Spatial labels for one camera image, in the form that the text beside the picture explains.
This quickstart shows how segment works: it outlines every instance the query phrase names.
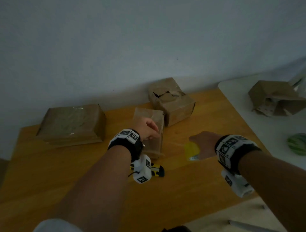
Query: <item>black cable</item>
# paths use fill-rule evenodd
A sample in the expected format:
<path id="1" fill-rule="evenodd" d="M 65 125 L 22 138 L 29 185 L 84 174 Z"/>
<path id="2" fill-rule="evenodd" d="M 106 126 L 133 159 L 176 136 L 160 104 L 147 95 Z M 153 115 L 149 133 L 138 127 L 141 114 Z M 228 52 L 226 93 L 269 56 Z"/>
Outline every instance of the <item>black cable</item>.
<path id="1" fill-rule="evenodd" d="M 130 177 L 130 176 L 131 176 L 132 174 L 134 174 L 134 173 L 138 173 L 138 174 L 139 174 L 139 172 L 137 172 L 137 171 L 136 171 L 136 172 L 132 172 L 130 175 L 128 175 L 128 177 Z"/>

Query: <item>person's left hand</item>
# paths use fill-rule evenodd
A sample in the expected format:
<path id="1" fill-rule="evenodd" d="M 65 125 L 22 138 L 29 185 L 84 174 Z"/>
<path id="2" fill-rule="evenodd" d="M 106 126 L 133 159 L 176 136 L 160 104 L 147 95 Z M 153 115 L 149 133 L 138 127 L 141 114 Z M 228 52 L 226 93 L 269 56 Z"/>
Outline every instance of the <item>person's left hand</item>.
<path id="1" fill-rule="evenodd" d="M 137 118 L 131 128 L 139 133 L 141 141 L 160 137 L 158 127 L 151 118 Z"/>

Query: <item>wrist strap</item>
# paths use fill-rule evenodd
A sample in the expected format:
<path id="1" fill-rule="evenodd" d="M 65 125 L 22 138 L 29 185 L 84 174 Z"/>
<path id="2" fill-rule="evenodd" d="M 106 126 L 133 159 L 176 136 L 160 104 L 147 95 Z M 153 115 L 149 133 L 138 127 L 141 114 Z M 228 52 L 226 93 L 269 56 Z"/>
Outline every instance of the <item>wrist strap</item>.
<path id="1" fill-rule="evenodd" d="M 240 175 L 238 163 L 251 151 L 261 151 L 257 144 L 241 135 L 226 135 L 218 140 L 215 152 L 219 163 L 234 174 Z"/>
<path id="2" fill-rule="evenodd" d="M 120 131 L 109 143 L 108 150 L 113 146 L 121 145 L 126 147 L 131 153 L 131 163 L 138 160 L 142 152 L 142 142 L 140 135 L 133 129 Z"/>

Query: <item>person's right arm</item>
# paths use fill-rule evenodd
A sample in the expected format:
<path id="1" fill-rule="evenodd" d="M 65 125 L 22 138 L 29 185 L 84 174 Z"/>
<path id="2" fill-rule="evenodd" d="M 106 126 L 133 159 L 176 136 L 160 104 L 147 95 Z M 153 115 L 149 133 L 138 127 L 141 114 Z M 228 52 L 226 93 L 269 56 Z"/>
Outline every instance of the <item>person's right arm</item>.
<path id="1" fill-rule="evenodd" d="M 215 144 L 221 137 L 202 132 L 189 140 L 199 145 L 199 158 L 205 159 L 216 155 Z M 238 169 L 288 232 L 306 230 L 305 170 L 261 151 L 244 155 Z"/>

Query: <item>forearm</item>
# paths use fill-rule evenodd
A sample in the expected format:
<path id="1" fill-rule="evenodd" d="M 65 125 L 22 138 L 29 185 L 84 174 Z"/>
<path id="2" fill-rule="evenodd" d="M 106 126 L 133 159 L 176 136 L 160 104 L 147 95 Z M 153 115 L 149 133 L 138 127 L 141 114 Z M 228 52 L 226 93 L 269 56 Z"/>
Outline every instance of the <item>forearm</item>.
<path id="1" fill-rule="evenodd" d="M 116 231 L 130 163 L 127 148 L 112 147 L 64 197 L 54 217 L 84 232 Z"/>
<path id="2" fill-rule="evenodd" d="M 243 156 L 238 169 L 288 231 L 305 230 L 306 171 L 259 151 Z"/>

